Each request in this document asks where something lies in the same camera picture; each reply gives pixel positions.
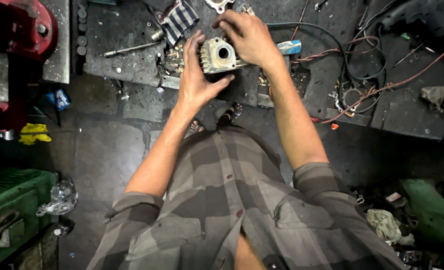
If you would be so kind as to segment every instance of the concrete floor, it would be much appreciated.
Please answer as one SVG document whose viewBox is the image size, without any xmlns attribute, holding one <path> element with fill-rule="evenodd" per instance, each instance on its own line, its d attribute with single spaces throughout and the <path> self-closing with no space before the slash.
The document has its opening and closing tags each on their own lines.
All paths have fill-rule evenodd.
<svg viewBox="0 0 444 270">
<path fill-rule="evenodd" d="M 82 75 L 71 81 L 65 89 L 71 105 L 61 112 L 63 129 L 83 131 L 53 134 L 50 143 L 32 146 L 0 140 L 0 166 L 57 170 L 75 181 L 79 202 L 66 216 L 76 225 L 60 239 L 59 267 L 77 270 L 85 269 L 95 253 L 105 230 L 105 213 L 160 134 L 177 92 L 126 84 L 130 98 L 122 101 L 110 80 Z M 213 129 L 217 116 L 229 106 L 211 101 L 197 117 Z M 59 129 L 46 123 L 49 130 Z M 291 182 L 274 110 L 245 106 L 235 124 L 272 144 L 282 157 L 282 176 Z M 409 177 L 444 179 L 444 144 L 344 123 L 335 131 L 329 125 L 316 127 L 332 166 L 347 185 Z"/>
</svg>

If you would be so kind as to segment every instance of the gray plaid shirt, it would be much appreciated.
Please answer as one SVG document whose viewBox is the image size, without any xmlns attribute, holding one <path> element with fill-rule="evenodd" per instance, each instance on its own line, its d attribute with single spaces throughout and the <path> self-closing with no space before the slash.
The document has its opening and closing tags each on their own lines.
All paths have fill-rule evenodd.
<svg viewBox="0 0 444 270">
<path fill-rule="evenodd" d="M 279 164 L 242 128 L 186 138 L 165 201 L 115 201 L 88 269 L 233 269 L 241 229 L 268 269 L 405 268 L 328 163 L 297 168 L 295 188 Z"/>
</svg>

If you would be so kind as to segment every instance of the cylinder bore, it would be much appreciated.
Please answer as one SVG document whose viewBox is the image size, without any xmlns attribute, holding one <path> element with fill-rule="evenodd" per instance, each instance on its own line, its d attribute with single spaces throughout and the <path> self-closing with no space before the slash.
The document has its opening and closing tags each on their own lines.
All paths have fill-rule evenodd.
<svg viewBox="0 0 444 270">
<path fill-rule="evenodd" d="M 219 49 L 219 57 L 222 58 L 222 59 L 229 58 L 229 50 L 227 50 L 224 47 L 220 48 Z"/>
</svg>

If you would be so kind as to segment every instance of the yellow cloth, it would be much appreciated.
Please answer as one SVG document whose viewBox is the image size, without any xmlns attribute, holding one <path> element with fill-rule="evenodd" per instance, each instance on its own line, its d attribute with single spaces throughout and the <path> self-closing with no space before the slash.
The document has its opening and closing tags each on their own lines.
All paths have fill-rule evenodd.
<svg viewBox="0 0 444 270">
<path fill-rule="evenodd" d="M 27 125 L 24 126 L 20 132 L 44 132 L 44 131 L 48 131 L 47 126 L 44 124 L 27 123 Z M 18 142 L 24 143 L 25 145 L 32 145 L 35 144 L 36 140 L 50 142 L 52 138 L 50 138 L 47 134 L 21 135 Z"/>
</svg>

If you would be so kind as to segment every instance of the shirt sleeve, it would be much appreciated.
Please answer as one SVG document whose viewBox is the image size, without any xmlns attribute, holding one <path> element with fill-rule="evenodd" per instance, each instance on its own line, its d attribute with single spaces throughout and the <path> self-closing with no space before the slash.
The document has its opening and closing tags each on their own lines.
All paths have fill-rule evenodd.
<svg viewBox="0 0 444 270">
<path fill-rule="evenodd" d="M 394 250 L 375 234 L 357 200 L 341 179 L 334 175 L 329 163 L 308 163 L 294 171 L 294 188 L 311 203 L 323 207 L 334 225 L 346 232 L 351 242 L 363 244 L 383 268 L 405 269 Z"/>
<path fill-rule="evenodd" d="M 105 215 L 107 228 L 87 269 L 121 268 L 132 236 L 157 220 L 162 205 L 162 198 L 156 195 L 135 191 L 124 193 Z"/>
</svg>

